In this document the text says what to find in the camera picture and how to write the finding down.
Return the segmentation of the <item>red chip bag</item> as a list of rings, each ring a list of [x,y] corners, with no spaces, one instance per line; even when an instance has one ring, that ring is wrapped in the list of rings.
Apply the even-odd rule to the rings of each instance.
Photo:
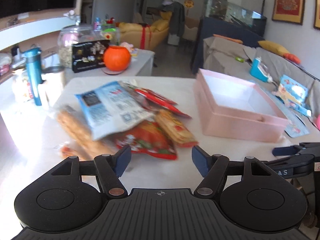
[[[147,154],[158,159],[177,159],[173,142],[155,121],[143,121],[128,131],[112,135],[111,138],[117,148],[129,145],[131,153]]]

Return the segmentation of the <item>blue seaweed snack bag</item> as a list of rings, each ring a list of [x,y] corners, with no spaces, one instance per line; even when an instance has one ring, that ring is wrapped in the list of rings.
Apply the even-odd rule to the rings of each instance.
[[[92,140],[125,132],[153,117],[127,92],[113,81],[94,90],[76,94]]]

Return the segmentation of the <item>yellow rice cracker pack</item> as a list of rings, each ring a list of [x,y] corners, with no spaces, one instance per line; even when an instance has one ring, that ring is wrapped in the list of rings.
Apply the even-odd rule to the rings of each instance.
[[[155,121],[177,146],[187,148],[199,144],[194,135],[170,111],[158,111],[155,115]]]

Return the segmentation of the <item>light blue cartoon card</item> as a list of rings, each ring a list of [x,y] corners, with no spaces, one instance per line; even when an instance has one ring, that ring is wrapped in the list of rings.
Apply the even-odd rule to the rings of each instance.
[[[279,107],[289,119],[285,132],[291,138],[308,135],[310,132],[301,117],[297,114],[312,117],[310,107],[305,103],[308,89],[298,81],[283,75],[276,91],[272,94],[282,102],[284,107]]]

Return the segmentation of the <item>pink rectangular box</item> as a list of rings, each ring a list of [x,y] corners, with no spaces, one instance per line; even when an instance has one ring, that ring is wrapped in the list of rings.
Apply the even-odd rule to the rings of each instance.
[[[256,83],[200,70],[194,95],[204,135],[276,143],[288,118]]]

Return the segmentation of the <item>red spicy snack packet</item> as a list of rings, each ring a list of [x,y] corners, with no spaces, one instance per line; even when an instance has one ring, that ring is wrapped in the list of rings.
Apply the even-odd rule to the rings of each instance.
[[[169,110],[172,113],[182,116],[184,118],[191,119],[191,116],[183,113],[179,109],[175,107],[177,105],[176,102],[162,96],[154,92],[153,90],[137,87],[129,82],[121,81],[120,83],[125,89],[127,89],[134,97],[136,97],[137,101],[147,110],[150,111],[158,111],[155,107],[150,106],[147,101],[157,105],[158,107],[162,107],[163,109]]]

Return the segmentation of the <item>white table cloth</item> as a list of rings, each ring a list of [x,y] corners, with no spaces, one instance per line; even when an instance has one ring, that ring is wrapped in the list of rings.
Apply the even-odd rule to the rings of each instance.
[[[17,239],[304,239],[303,195],[256,158],[231,162],[191,151],[204,176],[195,190],[133,189],[120,177],[131,148],[91,161],[71,156],[14,202]]]

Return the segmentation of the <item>teal toy device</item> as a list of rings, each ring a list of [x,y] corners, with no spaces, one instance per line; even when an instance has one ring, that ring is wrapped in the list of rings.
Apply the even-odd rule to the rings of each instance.
[[[256,79],[259,79],[260,81],[266,83],[273,82],[272,76],[268,72],[267,66],[261,61],[261,57],[254,58],[249,73]]]

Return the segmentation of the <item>yellow cushion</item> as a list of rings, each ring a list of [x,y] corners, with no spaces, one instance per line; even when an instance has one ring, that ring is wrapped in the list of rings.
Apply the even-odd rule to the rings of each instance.
[[[258,42],[259,46],[261,46],[261,48],[272,52],[274,54],[277,54],[281,57],[284,57],[285,54],[289,54],[290,52],[284,48],[282,45],[272,42],[272,41],[259,41]]]

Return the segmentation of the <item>orange pumpkin bucket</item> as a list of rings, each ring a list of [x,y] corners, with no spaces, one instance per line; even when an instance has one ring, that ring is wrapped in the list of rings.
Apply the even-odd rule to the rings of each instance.
[[[124,71],[130,62],[131,54],[125,47],[109,46],[104,52],[104,64],[111,71]]]

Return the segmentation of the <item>black plum gift box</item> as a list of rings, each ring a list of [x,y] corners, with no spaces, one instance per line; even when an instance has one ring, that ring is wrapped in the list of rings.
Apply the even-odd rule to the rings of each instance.
[[[109,40],[87,41],[72,45],[72,71],[85,72],[102,68],[104,52],[109,47]]]

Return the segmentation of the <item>yellow sofa chair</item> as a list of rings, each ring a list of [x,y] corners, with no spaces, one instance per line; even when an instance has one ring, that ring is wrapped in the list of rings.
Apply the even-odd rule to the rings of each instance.
[[[169,34],[169,22],[172,12],[160,12],[160,19],[151,25],[138,23],[119,23],[120,41],[133,45],[134,48],[154,51]]]

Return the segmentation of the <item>large glass jar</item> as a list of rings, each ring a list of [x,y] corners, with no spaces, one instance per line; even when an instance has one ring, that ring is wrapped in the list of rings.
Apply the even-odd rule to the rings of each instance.
[[[91,64],[101,52],[101,42],[89,24],[64,27],[57,45],[60,64],[68,68]]]

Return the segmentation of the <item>coat rack with clothes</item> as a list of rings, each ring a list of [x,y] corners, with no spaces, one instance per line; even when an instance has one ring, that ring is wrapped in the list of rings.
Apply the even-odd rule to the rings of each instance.
[[[164,1],[162,5],[158,7],[158,9],[161,16],[164,16],[164,13],[171,13],[169,20],[168,44],[172,46],[178,46],[180,38],[183,36],[185,29],[184,5],[180,3],[180,0],[169,0]]]

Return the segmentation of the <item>fish tank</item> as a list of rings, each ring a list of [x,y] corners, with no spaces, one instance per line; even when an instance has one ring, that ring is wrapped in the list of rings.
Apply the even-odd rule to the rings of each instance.
[[[231,23],[263,37],[267,18],[227,0],[204,0],[204,16]]]

